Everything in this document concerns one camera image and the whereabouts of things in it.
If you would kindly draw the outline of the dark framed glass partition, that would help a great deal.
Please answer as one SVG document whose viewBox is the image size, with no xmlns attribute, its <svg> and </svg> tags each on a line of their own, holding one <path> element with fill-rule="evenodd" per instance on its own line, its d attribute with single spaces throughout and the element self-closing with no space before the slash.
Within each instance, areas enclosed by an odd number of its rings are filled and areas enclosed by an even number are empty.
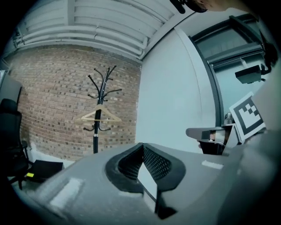
<svg viewBox="0 0 281 225">
<path fill-rule="evenodd" d="M 230 15 L 227 20 L 190 37 L 211 78 L 216 115 L 221 125 L 229 107 L 249 92 L 255 93 L 266 81 L 265 50 L 262 37 L 250 14 Z M 265 81 L 242 84 L 235 72 L 259 65 Z"/>
</svg>

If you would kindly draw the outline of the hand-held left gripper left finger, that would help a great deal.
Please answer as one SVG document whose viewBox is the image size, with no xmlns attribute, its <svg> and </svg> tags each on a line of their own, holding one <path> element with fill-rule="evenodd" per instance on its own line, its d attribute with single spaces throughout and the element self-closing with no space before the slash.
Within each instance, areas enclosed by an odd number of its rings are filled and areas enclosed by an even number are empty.
<svg viewBox="0 0 281 225">
<path fill-rule="evenodd" d="M 159 218 L 140 193 L 122 192 L 107 178 L 110 158 L 135 144 L 93 154 L 45 181 L 30 207 L 47 225 L 156 225 Z"/>
</svg>

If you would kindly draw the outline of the grey cabinet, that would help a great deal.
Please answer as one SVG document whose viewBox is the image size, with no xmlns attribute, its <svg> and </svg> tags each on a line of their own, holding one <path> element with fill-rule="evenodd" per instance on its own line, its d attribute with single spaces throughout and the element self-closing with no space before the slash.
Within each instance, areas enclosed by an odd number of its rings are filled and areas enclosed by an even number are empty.
<svg viewBox="0 0 281 225">
<path fill-rule="evenodd" d="M 12 78 L 5 70 L 0 70 L 0 103 L 10 99 L 18 104 L 22 84 Z"/>
</svg>

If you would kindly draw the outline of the grey ceiling pipes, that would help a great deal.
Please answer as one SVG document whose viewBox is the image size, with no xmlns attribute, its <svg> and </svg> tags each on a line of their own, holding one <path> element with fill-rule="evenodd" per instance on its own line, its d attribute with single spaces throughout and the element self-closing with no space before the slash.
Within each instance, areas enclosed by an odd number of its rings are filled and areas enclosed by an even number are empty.
<svg viewBox="0 0 281 225">
<path fill-rule="evenodd" d="M 100 48 L 127 58 L 141 60 L 148 38 L 142 41 L 117 31 L 98 26 L 67 25 L 41 29 L 14 40 L 17 48 L 43 45 L 79 45 Z"/>
</svg>

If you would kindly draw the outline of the black cabinet with yellow label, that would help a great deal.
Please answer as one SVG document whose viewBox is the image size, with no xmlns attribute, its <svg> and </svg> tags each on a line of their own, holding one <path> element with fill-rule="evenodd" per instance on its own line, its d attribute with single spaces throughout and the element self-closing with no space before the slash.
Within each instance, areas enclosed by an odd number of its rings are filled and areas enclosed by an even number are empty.
<svg viewBox="0 0 281 225">
<path fill-rule="evenodd" d="M 36 160 L 25 177 L 33 182 L 43 183 L 64 169 L 62 162 Z"/>
</svg>

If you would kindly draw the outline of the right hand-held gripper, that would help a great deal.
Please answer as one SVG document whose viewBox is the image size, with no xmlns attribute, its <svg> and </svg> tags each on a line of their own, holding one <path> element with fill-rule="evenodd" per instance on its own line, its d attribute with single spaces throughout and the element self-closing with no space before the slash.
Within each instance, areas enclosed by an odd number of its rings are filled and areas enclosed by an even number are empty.
<svg viewBox="0 0 281 225">
<path fill-rule="evenodd" d="M 188 128 L 186 135 L 198 141 L 203 154 L 223 153 L 224 147 L 213 142 L 226 142 L 225 151 L 245 144 L 252 136 L 266 130 L 266 125 L 252 97 L 253 93 L 249 92 L 229 108 L 233 120 L 229 126 Z"/>
</svg>

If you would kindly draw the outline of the black coat rack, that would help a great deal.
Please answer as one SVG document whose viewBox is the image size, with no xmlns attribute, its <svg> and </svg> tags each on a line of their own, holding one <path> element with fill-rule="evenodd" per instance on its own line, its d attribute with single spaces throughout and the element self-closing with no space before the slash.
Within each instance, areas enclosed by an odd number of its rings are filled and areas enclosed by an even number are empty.
<svg viewBox="0 0 281 225">
<path fill-rule="evenodd" d="M 98 71 L 96 68 L 94 68 L 94 71 L 97 72 L 98 74 L 100 74 L 100 76 L 101 76 L 102 82 L 101 82 L 100 87 L 97 86 L 97 83 L 93 80 L 92 76 L 88 75 L 88 78 L 91 80 L 92 84 L 95 86 L 95 88 L 97 90 L 97 97 L 94 97 L 91 94 L 88 94 L 87 96 L 92 99 L 97 99 L 97 105 L 98 104 L 103 105 L 104 102 L 107 102 L 108 100 L 105 98 L 109 94 L 122 91 L 122 89 L 116 89 L 116 90 L 108 91 L 105 93 L 107 82 L 109 80 L 113 81 L 113 79 L 110 78 L 110 75 L 115 70 L 116 67 L 117 67 L 117 65 L 114 65 L 112 69 L 110 67 L 108 67 L 105 76 L 103 76 L 100 71 Z M 88 132 L 93 131 L 94 132 L 94 134 L 93 134 L 93 153 L 94 154 L 98 153 L 98 141 L 99 141 L 98 131 L 105 132 L 105 131 L 109 131 L 111 129 L 110 127 L 106 128 L 106 129 L 101 129 L 100 123 L 101 122 L 94 121 L 91 129 L 88 129 L 86 127 L 83 128 L 84 131 L 88 131 Z"/>
</svg>

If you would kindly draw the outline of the mounted box device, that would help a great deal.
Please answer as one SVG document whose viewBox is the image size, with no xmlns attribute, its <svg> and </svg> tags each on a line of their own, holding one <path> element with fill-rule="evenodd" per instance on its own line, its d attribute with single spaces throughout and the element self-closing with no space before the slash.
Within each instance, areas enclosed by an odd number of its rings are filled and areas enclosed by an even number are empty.
<svg viewBox="0 0 281 225">
<path fill-rule="evenodd" d="M 259 65 L 237 71 L 235 72 L 235 76 L 242 84 L 251 84 L 254 82 L 265 81 L 265 79 L 262 78 L 262 73 Z"/>
</svg>

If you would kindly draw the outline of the black office chair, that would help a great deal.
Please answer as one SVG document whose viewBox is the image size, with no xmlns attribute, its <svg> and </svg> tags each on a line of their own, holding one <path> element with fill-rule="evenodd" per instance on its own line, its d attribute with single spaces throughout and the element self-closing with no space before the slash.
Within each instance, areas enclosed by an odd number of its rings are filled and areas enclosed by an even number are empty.
<svg viewBox="0 0 281 225">
<path fill-rule="evenodd" d="M 22 190 L 22 182 L 29 169 L 27 143 L 20 139 L 22 114 L 17 103 L 4 98 L 0 103 L 0 168 L 10 183 L 18 182 Z"/>
</svg>

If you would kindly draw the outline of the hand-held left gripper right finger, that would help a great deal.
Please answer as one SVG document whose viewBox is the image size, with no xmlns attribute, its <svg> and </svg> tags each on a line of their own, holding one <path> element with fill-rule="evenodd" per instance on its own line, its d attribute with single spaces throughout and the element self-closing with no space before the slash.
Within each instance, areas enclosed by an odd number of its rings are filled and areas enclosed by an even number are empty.
<svg viewBox="0 0 281 225">
<path fill-rule="evenodd" d="M 227 155 L 185 152 L 145 143 L 144 152 L 159 160 L 157 213 L 146 211 L 143 225 L 230 225 L 229 198 L 238 178 L 242 150 Z"/>
</svg>

